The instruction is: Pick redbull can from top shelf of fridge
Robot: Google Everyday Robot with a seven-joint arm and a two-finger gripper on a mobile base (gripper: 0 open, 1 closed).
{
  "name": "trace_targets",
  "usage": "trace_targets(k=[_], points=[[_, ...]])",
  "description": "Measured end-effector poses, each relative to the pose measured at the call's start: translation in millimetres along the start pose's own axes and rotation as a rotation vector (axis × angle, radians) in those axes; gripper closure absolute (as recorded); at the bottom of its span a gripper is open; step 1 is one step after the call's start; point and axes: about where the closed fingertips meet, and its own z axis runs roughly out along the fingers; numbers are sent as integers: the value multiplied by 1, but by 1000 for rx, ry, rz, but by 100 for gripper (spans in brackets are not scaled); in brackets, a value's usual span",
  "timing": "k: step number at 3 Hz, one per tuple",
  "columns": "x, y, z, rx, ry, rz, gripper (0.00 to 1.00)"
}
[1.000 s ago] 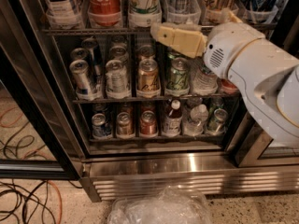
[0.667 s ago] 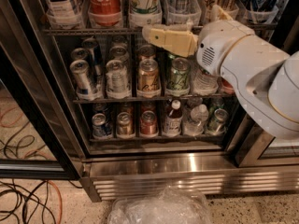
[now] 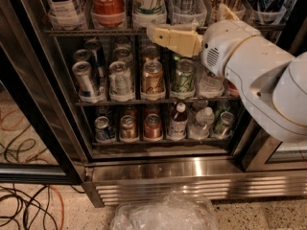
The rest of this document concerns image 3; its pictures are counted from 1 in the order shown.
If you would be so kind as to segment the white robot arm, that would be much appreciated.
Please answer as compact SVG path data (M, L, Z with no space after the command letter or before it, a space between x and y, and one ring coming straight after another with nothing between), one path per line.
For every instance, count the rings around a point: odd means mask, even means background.
M186 25L151 24L149 40L184 57L199 56L229 80L252 118L282 142L307 139L307 54L297 57L265 39L223 5L203 35Z

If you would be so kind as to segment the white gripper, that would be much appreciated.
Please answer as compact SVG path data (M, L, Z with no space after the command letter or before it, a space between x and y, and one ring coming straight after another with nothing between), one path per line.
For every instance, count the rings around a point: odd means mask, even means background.
M261 33L251 27L226 5L220 4L217 20L202 36L195 31L174 29L170 25L149 25L148 39L183 57L200 54L201 63L217 77L224 76L224 68L231 55L246 40Z

